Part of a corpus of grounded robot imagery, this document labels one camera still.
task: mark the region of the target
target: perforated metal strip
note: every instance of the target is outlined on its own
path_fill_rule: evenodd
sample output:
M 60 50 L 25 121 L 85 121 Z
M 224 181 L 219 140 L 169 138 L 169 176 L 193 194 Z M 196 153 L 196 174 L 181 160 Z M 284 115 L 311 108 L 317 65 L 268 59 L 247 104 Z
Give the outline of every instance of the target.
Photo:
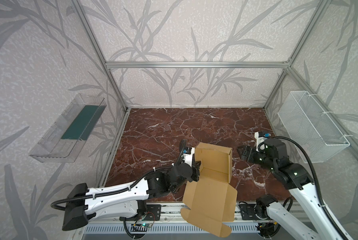
M 258 223 L 225 223 L 232 229 L 232 233 L 257 233 Z M 131 224 L 128 224 L 129 231 L 132 231 Z M 121 223 L 91 223 L 85 228 L 84 234 L 124 234 L 124 227 Z M 147 233 L 207 233 L 189 223 L 155 223 Z

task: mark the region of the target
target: gray floor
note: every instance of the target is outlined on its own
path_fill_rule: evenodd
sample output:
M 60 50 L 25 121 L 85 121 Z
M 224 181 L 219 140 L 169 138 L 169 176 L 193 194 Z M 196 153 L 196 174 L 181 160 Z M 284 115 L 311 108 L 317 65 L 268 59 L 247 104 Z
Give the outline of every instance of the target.
M 311 223 L 305 223 L 309 228 L 314 230 Z M 83 236 L 83 240 L 130 240 L 126 234 L 86 234 Z M 196 234 L 147 234 L 142 238 L 143 240 L 217 240 L 221 239 L 215 235 L 209 233 L 196 233 Z M 263 237 L 256 233 L 232 233 L 227 240 L 263 240 Z M 279 230 L 273 240 L 294 240 L 294 238 L 286 232 L 283 228 Z

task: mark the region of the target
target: cardboard box lid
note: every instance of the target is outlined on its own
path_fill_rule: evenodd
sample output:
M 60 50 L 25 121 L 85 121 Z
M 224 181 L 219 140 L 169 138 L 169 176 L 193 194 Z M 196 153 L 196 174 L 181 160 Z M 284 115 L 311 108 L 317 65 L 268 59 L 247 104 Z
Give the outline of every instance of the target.
M 230 184 L 232 149 L 200 143 L 195 148 L 196 161 L 203 168 L 198 182 L 187 182 L 181 215 L 191 223 L 218 237 L 227 237 L 231 228 L 223 222 L 233 222 L 237 190 Z

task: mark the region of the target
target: side wall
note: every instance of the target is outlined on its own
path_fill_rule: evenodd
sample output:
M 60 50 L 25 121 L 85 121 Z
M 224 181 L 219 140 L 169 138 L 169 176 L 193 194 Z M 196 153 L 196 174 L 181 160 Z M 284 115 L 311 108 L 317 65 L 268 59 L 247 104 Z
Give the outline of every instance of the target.
M 287 61 L 318 2 L 81 0 L 106 61 Z M 136 108 L 261 107 L 280 73 L 112 70 Z
M 28 155 L 77 93 L 107 107 L 74 163 Z M 49 204 L 97 184 L 124 112 L 69 1 L 0 1 L 0 239 L 65 239 Z
M 358 1 L 332 1 L 292 66 L 358 140 Z M 266 110 L 274 132 L 287 136 L 278 111 L 290 91 L 302 90 L 286 77 Z M 289 146 L 293 160 L 301 161 Z M 336 217 L 358 239 L 358 161 L 345 149 L 314 164 L 322 194 Z

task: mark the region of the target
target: cardboard box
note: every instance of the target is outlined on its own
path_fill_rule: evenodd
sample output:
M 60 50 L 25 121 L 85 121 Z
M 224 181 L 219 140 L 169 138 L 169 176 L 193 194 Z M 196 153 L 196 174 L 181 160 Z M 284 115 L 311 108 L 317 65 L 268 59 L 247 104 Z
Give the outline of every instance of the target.
M 201 161 L 198 182 L 187 182 L 182 217 L 218 237 L 228 237 L 231 228 L 223 222 L 233 222 L 237 190 L 229 183 L 232 177 L 232 148 L 199 143 L 195 160 Z

